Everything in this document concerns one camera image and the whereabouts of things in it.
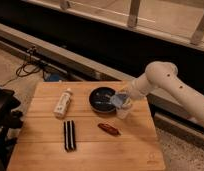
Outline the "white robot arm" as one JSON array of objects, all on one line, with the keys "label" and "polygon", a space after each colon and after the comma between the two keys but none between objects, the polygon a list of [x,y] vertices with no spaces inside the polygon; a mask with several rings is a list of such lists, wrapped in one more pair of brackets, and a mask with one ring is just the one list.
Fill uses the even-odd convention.
[{"label": "white robot arm", "polygon": [[174,97],[204,127],[204,95],[182,82],[177,66],[171,62],[149,63],[139,77],[117,91],[110,103],[119,110],[126,110],[132,102],[140,100],[156,88],[161,88]]}]

